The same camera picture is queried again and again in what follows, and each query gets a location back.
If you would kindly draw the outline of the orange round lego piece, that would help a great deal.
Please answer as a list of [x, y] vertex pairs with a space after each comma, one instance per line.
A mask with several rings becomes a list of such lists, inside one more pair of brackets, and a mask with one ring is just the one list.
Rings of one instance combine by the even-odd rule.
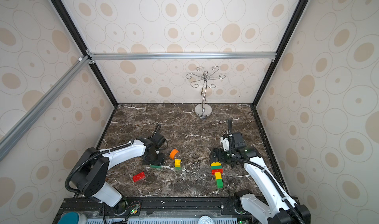
[[169, 155], [172, 160], [175, 160], [176, 155], [179, 153], [177, 149], [173, 149]]

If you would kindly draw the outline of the yellow square lego back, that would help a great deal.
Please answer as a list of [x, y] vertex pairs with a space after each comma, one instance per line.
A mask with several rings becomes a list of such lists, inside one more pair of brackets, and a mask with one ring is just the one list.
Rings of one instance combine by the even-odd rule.
[[219, 163], [219, 162], [213, 162], [213, 163], [211, 163], [211, 167], [214, 167], [214, 166], [221, 166], [221, 163]]

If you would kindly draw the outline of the horizontal aluminium rail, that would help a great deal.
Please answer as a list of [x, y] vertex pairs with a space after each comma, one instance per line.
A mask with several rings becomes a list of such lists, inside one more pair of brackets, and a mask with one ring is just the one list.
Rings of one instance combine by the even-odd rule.
[[275, 52], [91, 53], [93, 60], [274, 59]]

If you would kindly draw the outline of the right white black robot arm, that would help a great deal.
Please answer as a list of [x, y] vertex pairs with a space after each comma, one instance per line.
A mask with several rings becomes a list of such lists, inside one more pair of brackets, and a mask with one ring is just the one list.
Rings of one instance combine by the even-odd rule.
[[228, 131], [220, 141], [223, 145], [223, 162], [240, 164], [253, 178], [264, 200], [260, 200], [250, 190], [235, 192], [234, 209], [242, 215], [249, 213], [254, 221], [261, 224], [309, 224], [311, 213], [305, 205], [293, 199], [266, 166], [262, 156], [254, 146], [247, 146], [240, 132], [232, 131], [233, 121], [228, 120]]

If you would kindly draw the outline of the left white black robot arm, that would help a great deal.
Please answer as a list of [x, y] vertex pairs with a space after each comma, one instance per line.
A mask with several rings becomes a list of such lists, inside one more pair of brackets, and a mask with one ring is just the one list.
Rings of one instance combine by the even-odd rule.
[[160, 128], [161, 124], [158, 124], [151, 136], [131, 140], [114, 148], [87, 149], [66, 178], [66, 190], [94, 197], [109, 207], [120, 206], [123, 196], [106, 182], [108, 170], [136, 157], [141, 157], [144, 164], [162, 166], [162, 146], [168, 141], [160, 134]]

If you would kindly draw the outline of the teal white round object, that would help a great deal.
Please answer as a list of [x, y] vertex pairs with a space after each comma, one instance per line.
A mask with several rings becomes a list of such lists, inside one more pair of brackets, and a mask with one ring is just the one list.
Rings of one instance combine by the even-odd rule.
[[58, 224], [87, 224], [87, 216], [83, 213], [69, 212], [61, 217]]

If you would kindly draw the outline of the yellow square lego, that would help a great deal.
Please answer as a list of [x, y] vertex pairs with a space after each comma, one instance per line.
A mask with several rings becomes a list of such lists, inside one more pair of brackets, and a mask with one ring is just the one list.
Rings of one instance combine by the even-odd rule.
[[222, 173], [221, 172], [216, 172], [214, 175], [215, 175], [216, 180], [222, 179]]
[[219, 163], [219, 162], [213, 162], [213, 163], [211, 163], [211, 167], [214, 167], [214, 166], [221, 166], [221, 163]]
[[175, 159], [174, 165], [175, 165], [175, 167], [181, 167], [181, 160]]

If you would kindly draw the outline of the green square lego front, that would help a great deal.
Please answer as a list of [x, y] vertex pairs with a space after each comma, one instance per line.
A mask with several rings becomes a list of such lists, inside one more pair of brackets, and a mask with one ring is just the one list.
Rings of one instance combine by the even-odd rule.
[[217, 179], [216, 184], [217, 184], [217, 188], [223, 188], [224, 187], [224, 183], [223, 183], [222, 179]]

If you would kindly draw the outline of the red long lego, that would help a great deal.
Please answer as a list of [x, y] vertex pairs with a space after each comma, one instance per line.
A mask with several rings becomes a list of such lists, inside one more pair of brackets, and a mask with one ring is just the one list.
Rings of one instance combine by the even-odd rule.
[[223, 169], [213, 169], [211, 172], [212, 172], [212, 174], [216, 174], [216, 173], [222, 174], [223, 173]]
[[134, 175], [133, 177], [132, 177], [132, 179], [133, 179], [133, 182], [138, 182], [138, 181], [140, 181], [140, 180], [143, 180], [143, 179], [145, 179], [145, 177], [146, 177], [146, 175], [145, 175], [145, 173], [144, 172], [140, 172], [140, 173], [138, 173], [137, 175]]

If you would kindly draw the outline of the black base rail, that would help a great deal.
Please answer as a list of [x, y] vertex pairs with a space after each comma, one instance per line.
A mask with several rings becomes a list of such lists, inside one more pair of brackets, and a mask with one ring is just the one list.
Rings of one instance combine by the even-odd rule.
[[127, 199], [127, 210], [116, 215], [113, 208], [91, 198], [64, 199], [53, 223], [71, 212], [87, 217], [89, 224], [194, 224], [208, 215], [216, 224], [257, 224], [249, 213], [237, 213], [234, 197], [138, 197]]

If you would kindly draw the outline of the left slanted aluminium rail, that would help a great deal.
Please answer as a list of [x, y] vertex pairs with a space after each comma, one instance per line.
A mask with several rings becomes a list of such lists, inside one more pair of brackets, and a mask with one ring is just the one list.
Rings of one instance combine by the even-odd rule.
[[1, 159], [4, 159], [46, 109], [56, 100], [73, 78], [89, 64], [89, 57], [82, 56], [56, 84], [16, 123], [1, 139]]

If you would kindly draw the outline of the chrome hook stand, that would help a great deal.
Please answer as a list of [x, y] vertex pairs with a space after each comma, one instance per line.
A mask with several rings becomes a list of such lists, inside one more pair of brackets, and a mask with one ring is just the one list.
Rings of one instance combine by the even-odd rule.
[[207, 99], [207, 92], [209, 89], [216, 88], [216, 85], [214, 83], [209, 84], [209, 81], [217, 81], [217, 80], [223, 80], [226, 76], [223, 74], [219, 74], [217, 76], [214, 76], [218, 71], [220, 70], [219, 66], [213, 66], [211, 68], [211, 74], [208, 73], [208, 71], [204, 67], [197, 67], [196, 71], [200, 72], [201, 74], [195, 74], [195, 73], [187, 73], [186, 79], [190, 81], [190, 85], [192, 88], [198, 88], [201, 86], [201, 96], [202, 100], [201, 103], [196, 105], [194, 112], [197, 116], [199, 116], [201, 119], [206, 119], [212, 115], [212, 108], [209, 104], [206, 103]]

